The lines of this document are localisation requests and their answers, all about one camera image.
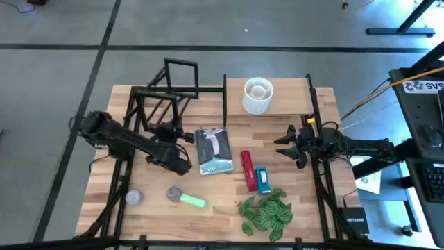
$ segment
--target wooden table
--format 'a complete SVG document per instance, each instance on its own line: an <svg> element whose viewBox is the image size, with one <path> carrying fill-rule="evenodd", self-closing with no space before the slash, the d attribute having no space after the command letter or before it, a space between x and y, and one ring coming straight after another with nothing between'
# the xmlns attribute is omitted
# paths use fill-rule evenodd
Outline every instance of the wooden table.
<svg viewBox="0 0 444 250"><path fill-rule="evenodd" d="M201 176L195 144L181 143L188 150L193 163L193 168L184 176L148 165L144 159L146 154L136 151L130 189L141 191L143 199L138 206L126 206L122 240L138 240L140 235L147 235L149 240L268 242L270 231L254 230L254 236L245 235L241 224L246 219L237 213L237 202L252 195L256 196L255 202L259 200L257 192L247 191L241 166L240 152L249 150L255 166L267 167L271 187L282 188L287 192L284 202L293 204L293 221L284 227L280 241L294 242L294 237L301 237L304 242L323 241L311 163L304 169L298 169L294 161L275 152L282 145L273 144L273 140L285 135L289 124L294 124L296 128L302 126L301 114L313 113L307 80L269 80L274 85L275 94L267 113L260 116L247 115L241 107L241 91L246 79L232 78L227 81L227 131L235 167L233 172ZM112 89L107 112L119 122L123 122L130 89L130 85L115 85ZM316 91L322 121L340 124L333 89L317 87ZM153 103L148 102L145 106L149 113ZM222 125L221 93L200 93L199 100L192 100L184 113L185 131L194 132L196 129ZM107 150L98 150L96 158L107 153ZM332 162L331 169L336 199L342 205L343 195L356 188L355 178L346 161ZM112 158L100 160L92 166L76 234L83 233L105 207L113 170ZM208 209L170 202L165 193L173 185L187 194L207 200ZM347 204L359 206L357 192L347 196ZM332 215L328 206L325 207L330 235L334 237ZM115 214L114 209L111 232Z"/></svg>

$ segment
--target keyboard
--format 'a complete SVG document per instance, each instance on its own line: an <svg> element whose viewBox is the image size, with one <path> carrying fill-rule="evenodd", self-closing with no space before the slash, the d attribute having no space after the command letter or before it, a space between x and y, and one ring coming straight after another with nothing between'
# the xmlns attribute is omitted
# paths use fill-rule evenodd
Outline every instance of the keyboard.
<svg viewBox="0 0 444 250"><path fill-rule="evenodd" d="M444 202L444 168L424 166L428 199L431 202Z"/></svg>

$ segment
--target green plant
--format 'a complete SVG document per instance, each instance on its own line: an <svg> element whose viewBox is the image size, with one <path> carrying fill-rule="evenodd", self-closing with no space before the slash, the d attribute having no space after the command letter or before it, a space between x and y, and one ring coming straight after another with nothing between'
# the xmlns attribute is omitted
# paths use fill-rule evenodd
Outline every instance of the green plant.
<svg viewBox="0 0 444 250"><path fill-rule="evenodd" d="M270 242L282 238L284 225L290 224L293 220L291 212L291 203L285 205L280 198L287 194L280 188L273 189L272 195L259 200L257 211L253 206L255 197L250 197L242 203L239 202L239 214L249 219L259 231L267 231L271 228L271 234L268 237ZM253 235L250 223L242 224L242 231L248 235Z"/></svg>

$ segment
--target gray concrete floor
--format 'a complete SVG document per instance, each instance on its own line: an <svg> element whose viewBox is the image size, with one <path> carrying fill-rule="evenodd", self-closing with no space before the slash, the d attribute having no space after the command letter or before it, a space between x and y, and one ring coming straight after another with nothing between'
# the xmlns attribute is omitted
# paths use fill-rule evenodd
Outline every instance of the gray concrete floor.
<svg viewBox="0 0 444 250"><path fill-rule="evenodd" d="M27 8L24 1L9 2ZM50 0L19 14L0 4L1 44L101 43L114 1ZM358 0L350 5L360 6ZM432 38L367 36L368 27L396 27L415 7L413 0L376 0L366 8L343 11L341 1L302 0L123 0L109 44L262 45L296 47L432 48L444 38L430 8L415 26L431 26ZM97 51L0 49L0 244L30 242L69 135L68 119L82 99ZM106 51L88 110L107 106L114 84L147 83L163 57L195 60L200 80L220 85L228 77L303 77L333 87L344 114L388 77L408 67L420 53L320 53L234 51ZM409 137L390 90L344 121L345 133L362 139ZM47 240L74 234L94 149L77 140L53 211ZM396 231L408 224L399 203L362 201L376 242L429 247L427 230L407 238Z"/></svg>

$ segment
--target sticker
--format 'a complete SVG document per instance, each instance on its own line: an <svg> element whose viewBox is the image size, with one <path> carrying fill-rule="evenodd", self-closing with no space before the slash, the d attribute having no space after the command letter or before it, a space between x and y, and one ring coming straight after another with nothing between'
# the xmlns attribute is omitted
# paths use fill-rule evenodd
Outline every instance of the sticker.
<svg viewBox="0 0 444 250"><path fill-rule="evenodd" d="M444 81L407 81L402 86L407 94L436 94L444 89Z"/></svg>

